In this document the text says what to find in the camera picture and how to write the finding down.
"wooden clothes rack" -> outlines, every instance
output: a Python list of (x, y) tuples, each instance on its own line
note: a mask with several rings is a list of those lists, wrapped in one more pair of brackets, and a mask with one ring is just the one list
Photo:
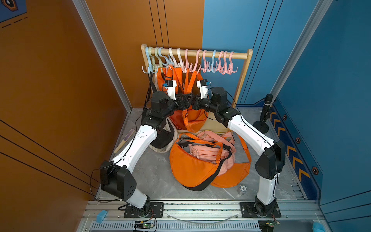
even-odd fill
[[(141, 46), (144, 63), (145, 63), (145, 66), (147, 68), (148, 67), (148, 60), (147, 60), (147, 56), (145, 54), (145, 48), (146, 47), (147, 47), (146, 44), (142, 44), (142, 46)], [(155, 55), (155, 48), (152, 48), (149, 52), (151, 52), (152, 55)], [(174, 49), (174, 48), (172, 48), (172, 52), (173, 52), (173, 54), (177, 54), (177, 50)], [(162, 55), (170, 55), (169, 49), (167, 49), (167, 48), (162, 49), (161, 54)], [(185, 54), (186, 54), (185, 49), (181, 49), (180, 50), (180, 55), (185, 56)], [(197, 54), (197, 50), (188, 50), (187, 51), (187, 56), (188, 57), (196, 57), (196, 54)], [(220, 52), (216, 52), (215, 57), (218, 57), (219, 54), (220, 54)], [(226, 58), (229, 59), (230, 54), (231, 54), (230, 52), (227, 52)], [(245, 81), (245, 77), (246, 77), (246, 74), (247, 74), (247, 70), (249, 69), (249, 64), (250, 64), (252, 55), (253, 55), (253, 50), (252, 49), (247, 50), (246, 53), (234, 52), (232, 54), (232, 59), (244, 60), (242, 70), (241, 70), (240, 79), (238, 80), (236, 91), (234, 93), (234, 99), (235, 99), (236, 102), (238, 101), (238, 97), (240, 96), (242, 85)], [(198, 58), (200, 58), (200, 57), (202, 57), (202, 52), (200, 52), (198, 54)], [(213, 57), (213, 51), (207, 51), (205, 53), (205, 57)], [(234, 108), (235, 106), (236, 106), (236, 103), (232, 102), (232, 107)]]

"blue wall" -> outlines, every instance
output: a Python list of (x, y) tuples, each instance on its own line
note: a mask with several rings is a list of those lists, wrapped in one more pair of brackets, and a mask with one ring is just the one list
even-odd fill
[(321, 208), (334, 231), (371, 215), (370, 9), (334, 0), (278, 96), (323, 172)]
[[(317, 1), (205, 0), (203, 49), (246, 52), (253, 48), (239, 104), (256, 103), (271, 91)], [(232, 75), (202, 76), (234, 95), (243, 61), (233, 64), (239, 71)]]

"wooden rod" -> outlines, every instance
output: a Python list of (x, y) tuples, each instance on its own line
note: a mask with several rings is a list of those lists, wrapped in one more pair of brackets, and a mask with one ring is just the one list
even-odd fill
[[(177, 57), (177, 54), (178, 54), (178, 53), (177, 53), (177, 50), (174, 49), (174, 48), (172, 48), (171, 51), (173, 52), (173, 55), (174, 55), (175, 57)], [(207, 52), (205, 53), (205, 57), (213, 57), (213, 52), (214, 52), (214, 51), (207, 51)], [(152, 54), (152, 55), (155, 54), (155, 48), (152, 48), (152, 49), (151, 49), (151, 54)], [(197, 50), (188, 50), (188, 52), (187, 52), (187, 56), (189, 56), (189, 57), (195, 57), (196, 54), (197, 54)], [(216, 53), (215, 53), (215, 57), (218, 58), (219, 54), (220, 54), (220, 52), (216, 52)], [(230, 52), (227, 52), (226, 58), (229, 59), (229, 55), (230, 55), (230, 54), (231, 54)], [(170, 55), (170, 53), (169, 53), (169, 49), (167, 49), (167, 48), (162, 48), (162, 49), (161, 49), (161, 55)], [(180, 55), (181, 55), (181, 56), (185, 56), (185, 55), (186, 55), (185, 49), (181, 49), (181, 50), (180, 50)], [(202, 51), (199, 52), (198, 57), (202, 57)], [(248, 57), (248, 53), (239, 53), (239, 52), (234, 52), (233, 55), (232, 55), (232, 59), (239, 59), (239, 60), (246, 60), (247, 57)]]
[[(247, 51), (247, 54), (248, 54), (248, 56), (245, 59), (245, 62), (243, 63), (242, 70), (241, 70), (241, 75), (240, 75), (240, 79), (238, 80), (237, 88), (236, 88), (236, 91), (234, 93), (234, 100), (236, 102), (238, 101), (238, 97), (240, 96), (240, 92), (241, 92), (243, 83), (245, 81), (247, 70), (249, 69), (250, 60), (251, 60), (251, 57), (253, 56), (253, 50), (252, 49), (249, 49)], [(234, 107), (236, 107), (236, 103), (235, 102), (232, 102), (232, 108), (234, 108)]]

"plastic hanger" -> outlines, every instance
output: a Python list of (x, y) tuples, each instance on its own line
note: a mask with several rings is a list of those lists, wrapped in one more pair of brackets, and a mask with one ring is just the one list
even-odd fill
[(190, 72), (194, 72), (196, 71), (196, 68), (197, 68), (197, 63), (198, 63), (198, 54), (200, 53), (200, 51), (202, 51), (201, 49), (199, 49), (196, 53), (196, 63), (194, 64), (194, 69), (192, 69), (192, 64), (189, 66), (189, 71)]
[(224, 52), (224, 51), (220, 51), (220, 53), (219, 53), (219, 56), (218, 56), (219, 63), (218, 63), (218, 62), (215, 62), (215, 66), (217, 67), (217, 68), (216, 68), (216, 71), (219, 71), (220, 73), (222, 72), (222, 70), (221, 70), (221, 60), (220, 60), (220, 58), (221, 58), (223, 52)]
[(221, 73), (223, 75), (228, 73), (226, 57), (227, 57), (227, 51), (224, 52), (224, 56), (223, 56), (224, 64), (221, 67)]
[(148, 47), (148, 54), (150, 55), (150, 58), (152, 60), (152, 70), (154, 71), (156, 69), (156, 61), (155, 61), (155, 57), (152, 55), (151, 51), (152, 51), (152, 47)]
[(167, 65), (170, 65), (170, 64), (171, 64), (171, 65), (174, 65), (174, 63), (171, 61), (170, 56), (168, 56), (169, 58), (167, 58), (166, 56), (161, 55), (161, 49), (163, 49), (163, 48), (158, 48), (158, 55), (159, 55), (160, 57), (165, 58), (166, 63), (163, 63), (163, 65), (164, 65), (164, 66), (167, 66)]
[(205, 53), (207, 52), (207, 50), (205, 49), (204, 52), (202, 53), (202, 58), (204, 59), (204, 68), (201, 68), (201, 64), (200, 64), (200, 68), (203, 72), (206, 72), (208, 67), (209, 67), (209, 62), (206, 62), (206, 58), (205, 58)]
[(236, 71), (233, 71), (232, 54), (233, 54), (233, 52), (231, 52), (230, 55), (229, 55), (229, 67), (228, 67), (228, 74), (229, 75), (231, 75), (232, 73), (237, 72), (237, 70), (238, 70), (238, 67), (237, 67)]
[(184, 68), (187, 70), (189, 68), (189, 63), (188, 63), (188, 49), (185, 50), (185, 60), (186, 60), (186, 62), (185, 62)]
[(173, 62), (174, 62), (174, 68), (178, 68), (179, 65), (178, 65), (177, 60), (175, 59), (175, 57), (174, 57), (174, 55), (173, 55), (172, 48), (169, 48), (169, 53), (170, 53), (171, 58), (173, 59)]
[(155, 71), (153, 70), (153, 66), (152, 66), (152, 63), (151, 63), (151, 58), (150, 58), (150, 55), (148, 54), (148, 47), (145, 48), (145, 55), (146, 55), (147, 60), (148, 60), (148, 68), (147, 68), (147, 72), (145, 72), (144, 68), (142, 66), (143, 72), (146, 73), (146, 74), (149, 74), (150, 72), (157, 73), (158, 68), (155, 67)]
[(183, 73), (186, 73), (187, 70), (184, 68), (184, 62), (183, 62), (182, 57), (180, 55), (180, 48), (177, 48), (177, 54), (178, 54), (180, 68), (182, 69)]
[(162, 64), (162, 60), (161, 60), (161, 58), (158, 56), (158, 49), (159, 49), (159, 48), (155, 48), (155, 56), (156, 56), (157, 59), (158, 59), (159, 66), (160, 66), (161, 68), (163, 68), (164, 66), (163, 66), (163, 64)]
[(212, 73), (215, 73), (216, 70), (214, 68), (214, 58), (215, 58), (215, 53), (216, 53), (216, 50), (214, 50), (213, 52), (213, 57), (211, 58), (211, 66), (210, 66), (210, 69), (207, 69), (208, 72), (212, 72)]

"pink fabric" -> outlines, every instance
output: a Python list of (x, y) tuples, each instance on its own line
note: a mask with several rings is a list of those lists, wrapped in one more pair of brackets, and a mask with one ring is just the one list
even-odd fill
[[(212, 131), (203, 131), (197, 135), (201, 140), (209, 141), (209, 142), (221, 142), (229, 147), (231, 147), (231, 152), (232, 155), (229, 159), (226, 159), (224, 163), (222, 164), (219, 174), (223, 175), (226, 173), (228, 169), (230, 169), (233, 164), (234, 164), (234, 154), (236, 153), (236, 148), (234, 147), (234, 139), (232, 136), (232, 132), (227, 132), (224, 135), (217, 135)], [(216, 154), (219, 151), (219, 148), (212, 148), (212, 147), (207, 147), (203, 145), (189, 145), (190, 148), (190, 155), (196, 157), (197, 159), (215, 163), (216, 161)], [(221, 153), (221, 159), (224, 159), (228, 157), (229, 152), (227, 150), (222, 151)]]

